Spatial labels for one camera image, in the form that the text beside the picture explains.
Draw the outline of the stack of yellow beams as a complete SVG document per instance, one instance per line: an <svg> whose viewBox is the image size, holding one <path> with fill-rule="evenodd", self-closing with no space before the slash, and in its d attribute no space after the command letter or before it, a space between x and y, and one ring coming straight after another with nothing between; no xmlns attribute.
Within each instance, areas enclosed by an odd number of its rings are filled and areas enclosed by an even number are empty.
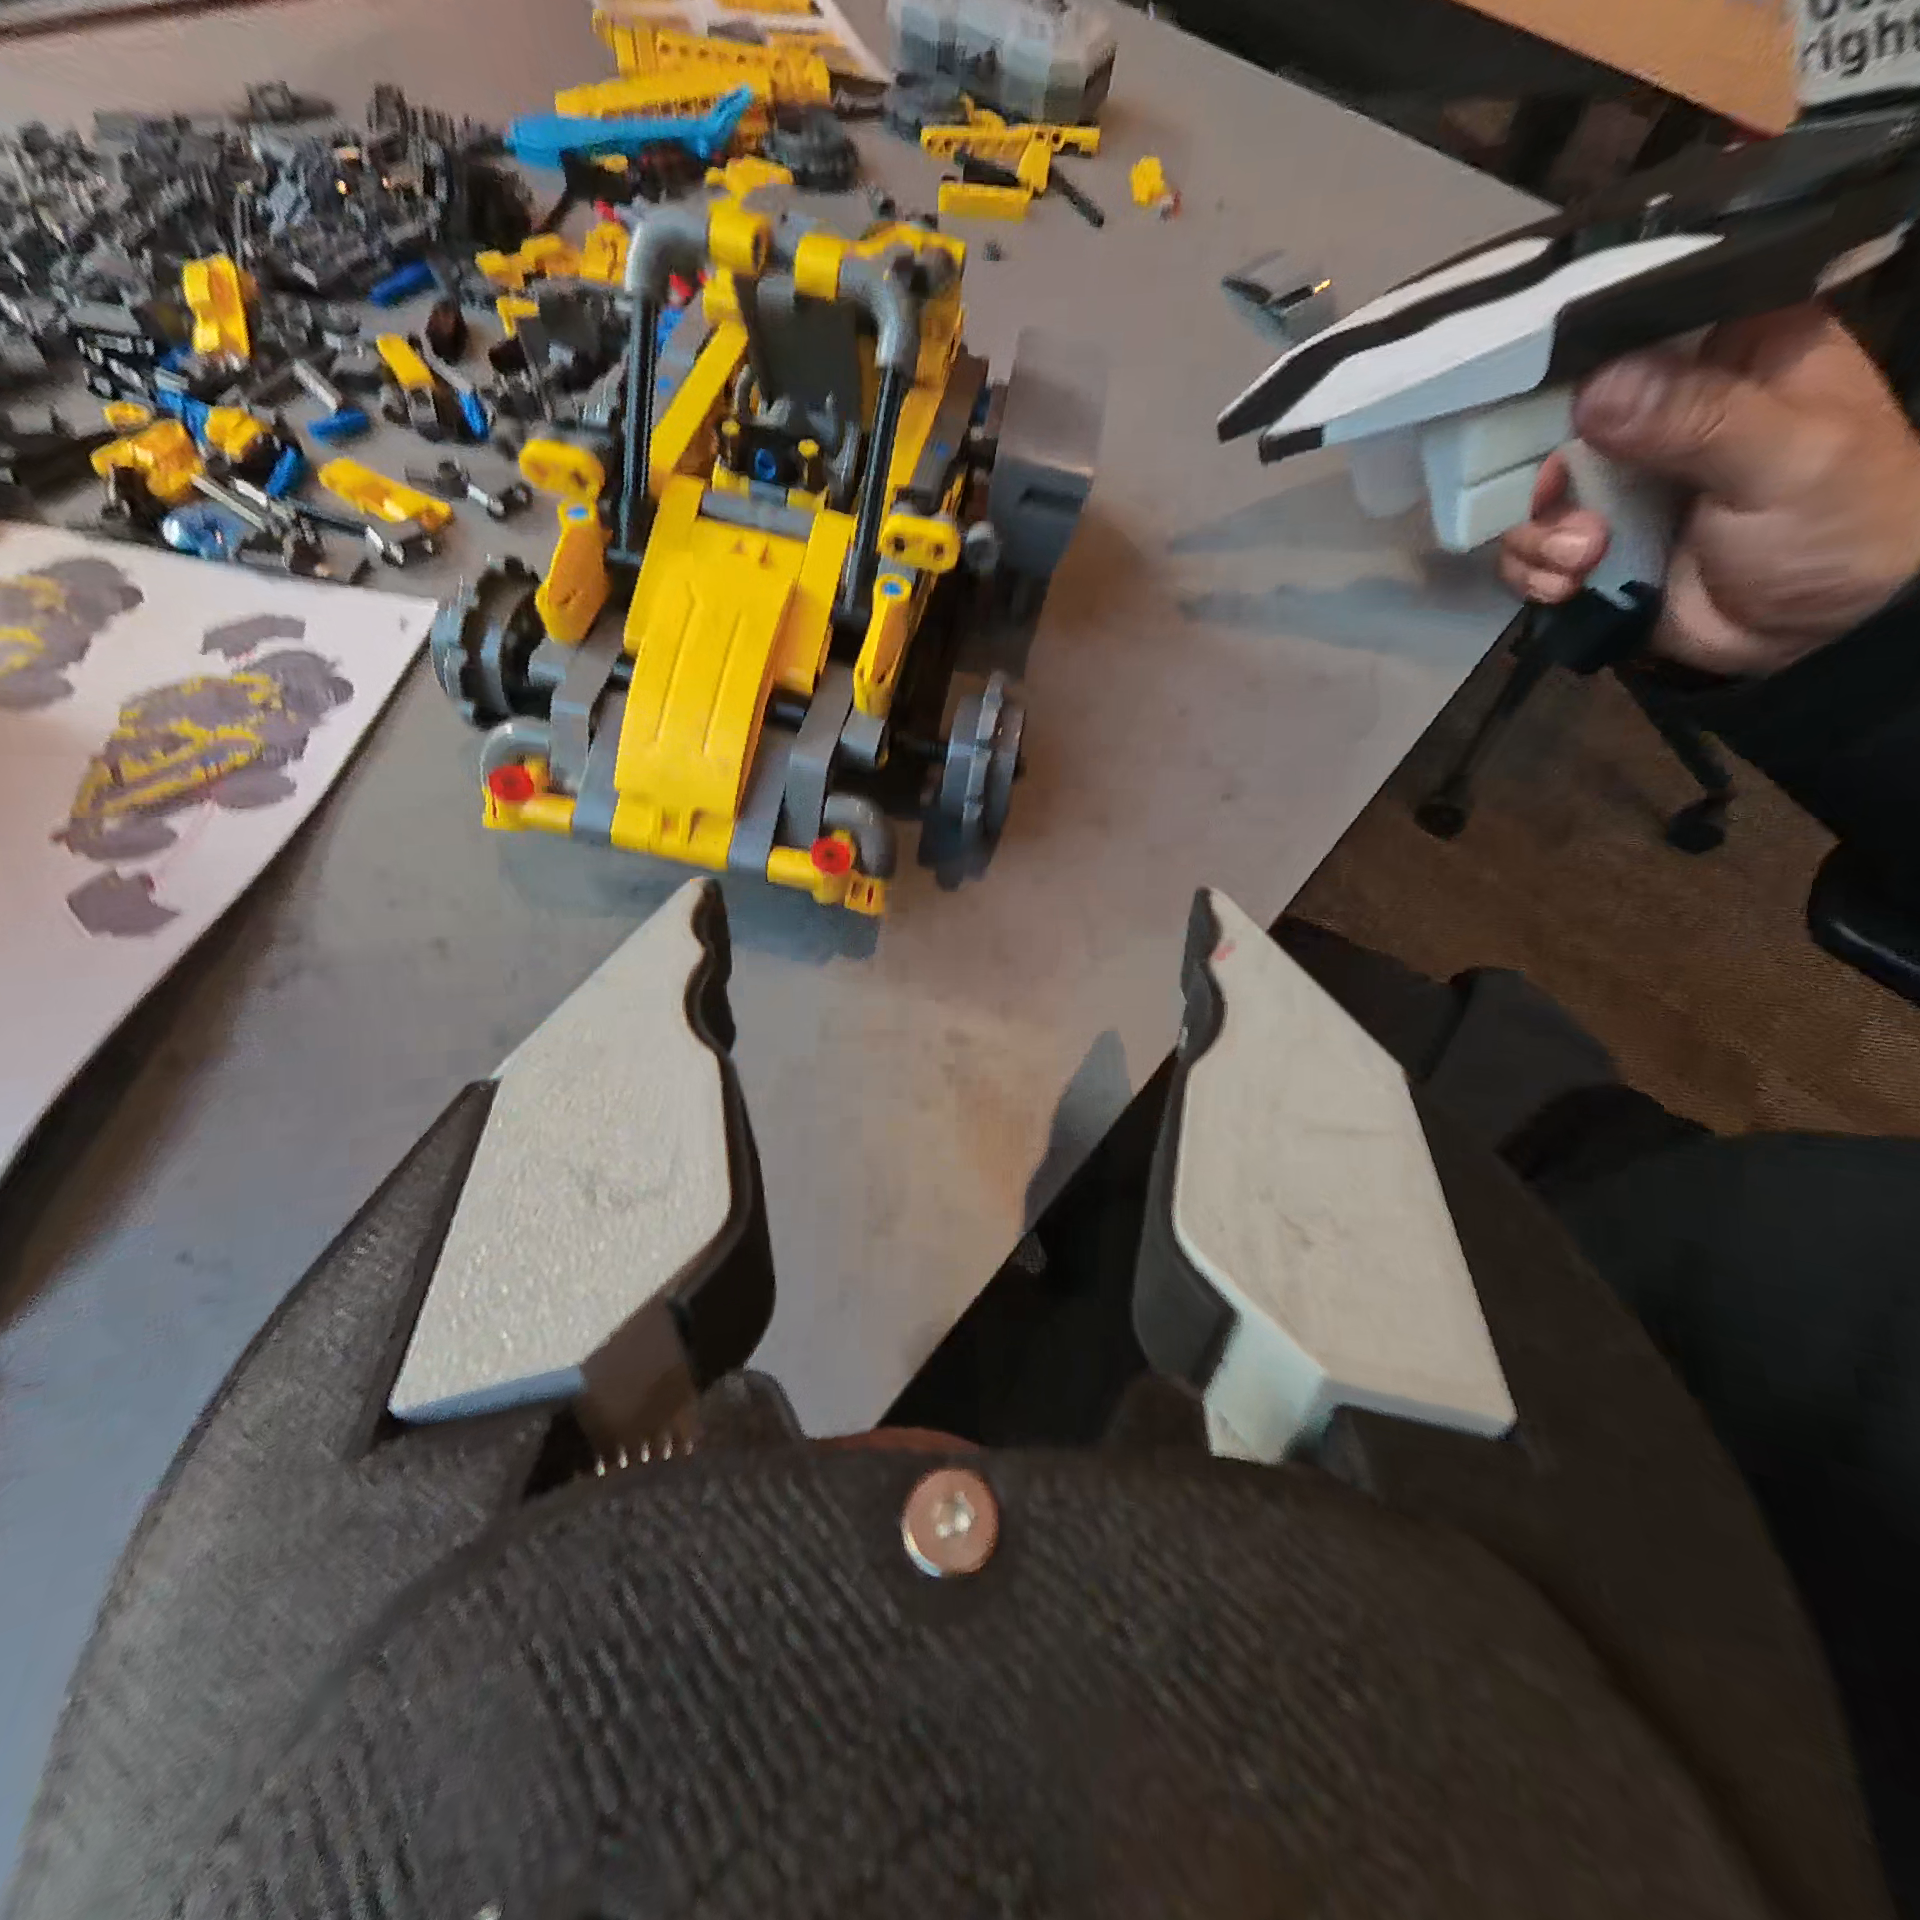
<svg viewBox="0 0 1920 1920"><path fill-rule="evenodd" d="M749 113L766 119L779 106L832 106L835 97L826 57L797 43L700 37L669 15L608 9L590 25L615 74L562 88L558 113L690 119L743 91Z"/></svg>

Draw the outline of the dark grey brick panel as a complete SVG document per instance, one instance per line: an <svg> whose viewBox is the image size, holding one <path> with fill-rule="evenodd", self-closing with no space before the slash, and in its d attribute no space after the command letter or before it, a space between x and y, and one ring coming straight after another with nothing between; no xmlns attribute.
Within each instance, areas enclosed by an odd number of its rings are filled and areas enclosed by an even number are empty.
<svg viewBox="0 0 1920 1920"><path fill-rule="evenodd" d="M1329 275L1308 269L1291 252L1263 252L1222 278L1222 294L1240 316L1291 350L1338 318L1337 288Z"/></svg>

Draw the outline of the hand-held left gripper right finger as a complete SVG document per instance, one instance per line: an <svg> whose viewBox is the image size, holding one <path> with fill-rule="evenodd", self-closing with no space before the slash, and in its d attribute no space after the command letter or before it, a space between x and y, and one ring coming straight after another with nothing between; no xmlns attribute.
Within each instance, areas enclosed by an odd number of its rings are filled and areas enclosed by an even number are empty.
<svg viewBox="0 0 1920 1920"><path fill-rule="evenodd" d="M1215 1458L1337 1414L1498 1443L1517 1407L1403 1067L1210 884L1148 1158L1133 1326Z"/></svg>

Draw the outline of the black office chair base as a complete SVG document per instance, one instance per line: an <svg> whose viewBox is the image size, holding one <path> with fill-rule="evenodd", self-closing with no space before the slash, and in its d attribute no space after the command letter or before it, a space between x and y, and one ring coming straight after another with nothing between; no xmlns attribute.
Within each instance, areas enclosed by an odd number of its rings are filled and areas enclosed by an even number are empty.
<svg viewBox="0 0 1920 1920"><path fill-rule="evenodd" d="M1411 801L1419 833L1456 841L1498 804L1543 804L1558 823L1614 807L1677 855L1724 848L1736 773L1664 675L1554 640L1530 616L1503 632L1495 658L1488 703Z"/></svg>

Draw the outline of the grey brick battery box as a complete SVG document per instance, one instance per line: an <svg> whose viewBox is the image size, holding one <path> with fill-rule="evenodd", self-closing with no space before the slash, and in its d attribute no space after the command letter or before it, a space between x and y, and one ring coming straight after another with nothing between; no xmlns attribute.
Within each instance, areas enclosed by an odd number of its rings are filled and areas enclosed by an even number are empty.
<svg viewBox="0 0 1920 1920"><path fill-rule="evenodd" d="M1027 123L1092 123L1117 32L1092 4L886 4L894 74L951 83Z"/></svg>

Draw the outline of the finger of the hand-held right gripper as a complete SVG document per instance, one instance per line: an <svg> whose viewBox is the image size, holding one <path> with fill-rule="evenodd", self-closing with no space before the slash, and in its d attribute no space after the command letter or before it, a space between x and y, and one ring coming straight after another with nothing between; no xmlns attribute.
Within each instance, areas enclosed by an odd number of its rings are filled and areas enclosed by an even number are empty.
<svg viewBox="0 0 1920 1920"><path fill-rule="evenodd" d="M1541 466L1564 454L1606 550L1664 557L1672 488L1578 441L1569 398L1595 364L1699 326L1683 301L1696 259L1718 249L1718 231L1598 252L1515 234L1435 267L1258 378L1258 457L1341 448L1368 517L1425 495L1438 546L1477 550L1528 520Z"/></svg>
<svg viewBox="0 0 1920 1920"><path fill-rule="evenodd" d="M1580 269L1549 224L1435 264L1282 350L1218 412L1215 437L1368 445L1568 384L1595 367L1574 330Z"/></svg>

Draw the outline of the pile of loose brick parts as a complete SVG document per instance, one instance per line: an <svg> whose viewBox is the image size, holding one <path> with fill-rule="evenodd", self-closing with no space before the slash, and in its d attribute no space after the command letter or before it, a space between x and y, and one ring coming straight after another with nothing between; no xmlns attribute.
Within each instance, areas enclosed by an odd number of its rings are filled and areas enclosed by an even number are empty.
<svg viewBox="0 0 1920 1920"><path fill-rule="evenodd" d="M467 316L545 275L578 202L656 199L702 163L516 158L506 129L377 83L360 123L255 83L239 113L97 111L2 129L2 523L97 488L96 531L363 580L432 557L452 501L323 484L383 421L494 445L503 376Z"/></svg>

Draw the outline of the white building instruction booklet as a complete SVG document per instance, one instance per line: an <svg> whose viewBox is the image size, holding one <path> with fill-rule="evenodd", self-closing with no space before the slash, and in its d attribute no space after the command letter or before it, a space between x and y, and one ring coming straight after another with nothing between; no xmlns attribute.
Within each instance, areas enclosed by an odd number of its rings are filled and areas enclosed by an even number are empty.
<svg viewBox="0 0 1920 1920"><path fill-rule="evenodd" d="M338 779L432 605L2 525L2 1161Z"/></svg>

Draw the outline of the person's right forearm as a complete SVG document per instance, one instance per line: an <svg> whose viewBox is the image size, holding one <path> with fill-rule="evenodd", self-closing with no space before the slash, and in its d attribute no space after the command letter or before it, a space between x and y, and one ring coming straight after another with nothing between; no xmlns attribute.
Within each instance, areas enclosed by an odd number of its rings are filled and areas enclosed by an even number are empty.
<svg viewBox="0 0 1920 1920"><path fill-rule="evenodd" d="M1692 673L1692 714L1918 896L1918 577L1838 643L1768 680Z"/></svg>

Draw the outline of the grey desk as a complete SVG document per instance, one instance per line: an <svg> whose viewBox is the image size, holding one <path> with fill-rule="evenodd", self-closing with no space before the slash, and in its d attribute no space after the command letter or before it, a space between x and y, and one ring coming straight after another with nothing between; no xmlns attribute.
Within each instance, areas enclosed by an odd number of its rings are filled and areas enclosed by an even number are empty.
<svg viewBox="0 0 1920 1920"><path fill-rule="evenodd" d="M886 921L729 884L739 1063L777 1248L756 1359L865 1425L1159 1067L1189 896L1276 918L1510 609L1337 457L1259 466L1218 407L1272 342L1259 252L1338 301L1535 204L1162 21L1117 21L1092 191L965 267L965 335L1110 354L1092 512L1027 656L989 871L903 863ZM1129 202L1155 152L1170 215ZM421 670L266 880L2 1188L2 1866L116 1552L206 1396L421 1130L678 879L481 825Z"/></svg>

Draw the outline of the yellow grey brick toy vehicle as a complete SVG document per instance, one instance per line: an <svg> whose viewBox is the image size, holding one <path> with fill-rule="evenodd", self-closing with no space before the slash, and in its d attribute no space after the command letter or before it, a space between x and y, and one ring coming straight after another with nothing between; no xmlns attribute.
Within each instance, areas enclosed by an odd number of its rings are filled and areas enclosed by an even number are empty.
<svg viewBox="0 0 1920 1920"><path fill-rule="evenodd" d="M886 918L902 833L980 874L1023 777L1023 670L1097 470L1108 376L965 338L965 238L849 234L774 189L645 204L587 294L594 384L528 431L541 568L432 626L498 833Z"/></svg>

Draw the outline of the person's right hand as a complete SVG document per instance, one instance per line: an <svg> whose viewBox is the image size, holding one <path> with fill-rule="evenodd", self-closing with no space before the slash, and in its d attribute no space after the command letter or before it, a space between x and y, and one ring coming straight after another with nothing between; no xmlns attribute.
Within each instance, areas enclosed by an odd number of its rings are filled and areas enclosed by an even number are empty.
<svg viewBox="0 0 1920 1920"><path fill-rule="evenodd" d="M1918 431L1824 303L1620 354L1578 387L1569 427L1677 491L1647 635L1677 670L1768 680L1918 577Z"/></svg>

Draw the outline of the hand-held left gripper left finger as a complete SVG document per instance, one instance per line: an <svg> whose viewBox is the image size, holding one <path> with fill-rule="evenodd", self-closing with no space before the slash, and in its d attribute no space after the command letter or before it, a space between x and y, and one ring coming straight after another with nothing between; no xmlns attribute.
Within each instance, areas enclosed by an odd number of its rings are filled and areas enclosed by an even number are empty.
<svg viewBox="0 0 1920 1920"><path fill-rule="evenodd" d="M691 879L503 1062L394 1419L690 1422L749 1366L777 1274L729 985L725 893Z"/></svg>

